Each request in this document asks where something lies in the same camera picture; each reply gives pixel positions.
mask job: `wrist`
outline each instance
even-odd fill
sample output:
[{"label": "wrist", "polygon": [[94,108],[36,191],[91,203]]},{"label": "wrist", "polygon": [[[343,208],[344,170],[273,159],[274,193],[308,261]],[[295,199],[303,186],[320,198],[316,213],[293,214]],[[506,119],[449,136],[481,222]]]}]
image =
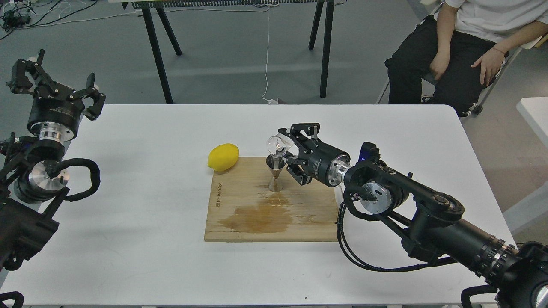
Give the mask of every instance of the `wrist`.
[{"label": "wrist", "polygon": [[498,53],[501,53],[503,56],[506,56],[506,54],[508,53],[508,51],[503,51],[502,49],[499,49],[495,46],[491,47],[492,50],[496,50]]},{"label": "wrist", "polygon": [[451,49],[449,47],[438,47],[438,52],[436,55],[449,55]]},{"label": "wrist", "polygon": [[503,54],[506,54],[508,51],[510,51],[510,48],[508,48],[508,47],[505,46],[504,44],[496,44],[496,45],[493,46],[492,48],[495,49],[495,50],[498,50],[498,51],[502,52]]}]

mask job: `person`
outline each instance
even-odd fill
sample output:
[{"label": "person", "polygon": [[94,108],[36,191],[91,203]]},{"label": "person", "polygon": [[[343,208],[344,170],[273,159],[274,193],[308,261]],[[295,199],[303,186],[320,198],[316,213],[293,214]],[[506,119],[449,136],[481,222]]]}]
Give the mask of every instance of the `person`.
[{"label": "person", "polygon": [[547,32],[547,0],[446,0],[385,61],[389,104],[420,104],[421,78],[431,73],[429,104],[466,116],[508,51]]}]

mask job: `gray floor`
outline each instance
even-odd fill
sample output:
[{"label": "gray floor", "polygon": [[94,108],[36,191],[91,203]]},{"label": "gray floor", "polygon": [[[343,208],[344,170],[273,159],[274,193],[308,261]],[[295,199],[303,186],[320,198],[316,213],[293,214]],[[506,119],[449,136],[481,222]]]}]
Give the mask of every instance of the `gray floor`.
[{"label": "gray floor", "polygon": [[[75,9],[83,5],[78,0],[69,2]],[[335,7],[324,99],[319,97],[323,18],[315,50],[307,48],[312,4],[285,4],[258,13],[168,13],[183,51],[181,57],[173,52],[158,16],[153,18],[177,104],[266,104],[261,97],[266,89],[267,44],[268,91],[264,98],[280,98],[289,104],[374,104],[386,81],[383,62],[419,20],[416,14],[422,9],[418,2],[351,0]],[[37,9],[38,14],[44,11]],[[63,21],[133,11],[99,0],[89,10]],[[59,11],[54,11],[44,21],[58,15]],[[108,104],[164,103],[142,17],[132,14],[18,30],[0,41],[0,139],[11,131],[26,133],[31,97],[11,94],[4,83],[10,80],[18,58],[36,56],[40,48],[46,50],[43,67],[55,81],[81,89],[87,75],[95,72],[96,84],[107,95]],[[463,120],[503,211],[548,180],[548,150],[516,110],[523,97],[548,96],[547,60],[548,45],[523,51],[491,93],[483,113]],[[341,109],[334,121],[343,120]],[[547,229],[542,221],[517,234],[516,242],[548,243]]]}]

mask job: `black pants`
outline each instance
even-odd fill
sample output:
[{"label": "black pants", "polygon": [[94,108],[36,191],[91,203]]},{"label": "black pants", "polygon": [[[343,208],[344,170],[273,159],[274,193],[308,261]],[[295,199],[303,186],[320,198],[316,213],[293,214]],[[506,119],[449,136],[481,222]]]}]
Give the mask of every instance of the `black pants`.
[{"label": "black pants", "polygon": [[[449,66],[436,83],[429,103],[449,105],[459,116],[465,116],[478,101],[485,85],[480,84],[480,66],[470,67],[495,43],[465,33],[453,32]],[[389,104],[420,104],[421,77],[430,72],[436,56],[438,39],[436,20],[427,16],[385,61],[390,79]]]}]

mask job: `yellow lemon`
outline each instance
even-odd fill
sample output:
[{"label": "yellow lemon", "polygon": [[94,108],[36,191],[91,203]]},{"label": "yellow lemon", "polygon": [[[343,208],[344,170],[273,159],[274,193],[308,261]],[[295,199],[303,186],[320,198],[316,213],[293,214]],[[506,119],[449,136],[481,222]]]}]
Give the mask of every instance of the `yellow lemon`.
[{"label": "yellow lemon", "polygon": [[207,166],[215,171],[225,171],[238,161],[238,147],[232,143],[221,144],[209,153]]}]

